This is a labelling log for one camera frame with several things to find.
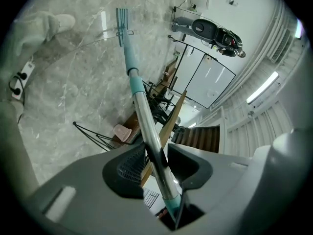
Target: metal pole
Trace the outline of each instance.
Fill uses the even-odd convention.
[[[129,71],[129,77],[139,76],[137,69]],[[156,125],[151,114],[149,103],[144,92],[134,94],[134,103],[139,121],[141,134],[147,145],[147,154],[151,163],[156,182],[165,200],[171,200],[178,196],[170,168],[161,145]]]

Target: white power strip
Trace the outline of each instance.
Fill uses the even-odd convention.
[[[30,62],[30,61],[28,61],[28,62],[25,64],[23,70],[21,71],[22,74],[23,74],[23,73],[26,73],[26,74],[27,74],[27,78],[26,78],[25,80],[22,80],[22,79],[21,79],[24,88],[25,88],[25,85],[26,85],[26,83],[27,83],[27,81],[28,81],[28,79],[29,79],[31,73],[33,72],[34,68],[35,68],[35,64],[32,63],[32,62]],[[19,88],[19,89],[21,90],[21,93],[20,93],[19,95],[15,95],[14,93],[12,93],[12,97],[14,97],[14,98],[17,99],[17,100],[20,100],[20,99],[21,99],[21,95],[22,95],[22,93],[23,93],[23,89],[22,89],[22,86],[21,86],[21,83],[20,83],[19,80],[16,81],[16,84],[15,84],[15,87],[14,87],[14,88],[15,88],[15,89],[16,89],[16,88]]]

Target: gray pants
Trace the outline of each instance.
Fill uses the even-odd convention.
[[[28,59],[59,28],[58,19],[48,12],[38,12],[12,23],[0,52],[0,166],[12,190],[23,200],[38,187],[38,181],[24,147],[10,103],[10,79],[22,70]]]
[[[185,26],[191,26],[193,23],[193,20],[185,17],[178,17],[174,19],[174,22],[179,24],[178,25],[173,25],[172,26],[172,31],[177,32],[180,31],[183,34],[198,38],[198,39],[203,39],[202,37],[198,36],[191,28],[187,28]]]

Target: gray tile floor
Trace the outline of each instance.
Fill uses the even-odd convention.
[[[32,0],[22,15],[40,10],[71,14],[74,28],[57,35],[34,55],[36,69],[26,88],[20,131],[42,184],[71,162],[103,152],[72,125],[113,136],[113,127],[132,112],[131,92],[118,38],[101,35],[116,26],[115,9],[131,9],[131,37],[140,73],[157,82],[173,59],[172,7],[183,0]]]

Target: plastic container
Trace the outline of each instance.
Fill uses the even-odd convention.
[[[121,124],[117,124],[113,129],[114,134],[121,139],[122,142],[125,142],[126,139],[130,136],[132,133],[131,129],[126,128],[125,126]]]

